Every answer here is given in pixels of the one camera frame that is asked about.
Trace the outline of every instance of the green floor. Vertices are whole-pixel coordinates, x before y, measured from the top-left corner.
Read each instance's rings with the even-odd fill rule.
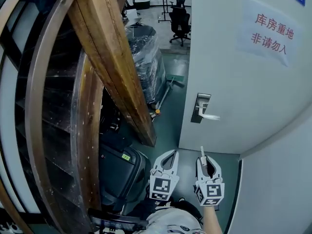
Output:
[[[184,87],[174,86],[161,107],[161,115],[154,120],[154,127],[157,134],[155,147],[151,148],[141,145],[134,133],[131,132],[131,136],[134,138],[133,147],[144,153],[149,158],[152,165],[159,155],[178,148],[186,97],[189,58],[189,55],[163,54],[166,73],[184,75],[185,78],[183,82]],[[129,134],[129,129],[126,128],[127,127],[123,126],[121,131]],[[195,185],[196,181],[195,162],[200,153],[197,151],[180,149],[179,154],[178,176],[180,176],[180,181],[175,188],[173,197],[175,199],[180,197],[186,198],[187,201],[197,206],[202,212],[202,207],[199,206],[193,189],[193,185]],[[207,154],[211,156],[222,169],[222,177],[225,183],[225,197],[220,203],[220,210],[217,211],[217,216],[222,230],[225,231],[234,201],[239,155]],[[130,211],[134,205],[135,204],[128,205],[126,211]]]

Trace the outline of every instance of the door handle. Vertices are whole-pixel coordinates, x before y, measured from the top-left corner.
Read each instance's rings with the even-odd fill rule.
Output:
[[[220,120],[220,116],[205,114],[210,98],[211,95],[200,93],[197,94],[196,104],[193,111],[191,122],[200,123],[202,119]]]
[[[204,114],[203,111],[204,111],[204,109],[207,109],[208,102],[205,102],[205,100],[203,100],[201,98],[199,98],[197,102],[199,104],[199,106],[197,106],[199,108],[199,110],[198,110],[199,116],[203,117],[204,119],[220,120],[220,116]]]

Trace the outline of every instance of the black suitcase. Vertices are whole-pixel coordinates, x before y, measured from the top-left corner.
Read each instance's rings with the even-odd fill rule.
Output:
[[[108,131],[99,138],[99,182],[101,203],[120,212],[125,203],[135,202],[144,190],[151,163],[122,135]]]

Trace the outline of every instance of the black office chair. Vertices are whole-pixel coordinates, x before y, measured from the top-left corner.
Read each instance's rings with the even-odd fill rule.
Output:
[[[171,3],[171,8],[185,8],[185,0],[176,0],[176,5],[174,5],[174,2]]]
[[[177,10],[177,12],[170,12],[169,16],[171,18],[171,30],[174,32],[174,38],[169,42],[172,43],[172,40],[181,39],[181,46],[183,47],[183,39],[191,40],[187,37],[187,34],[191,31],[191,26],[189,25],[190,14]]]

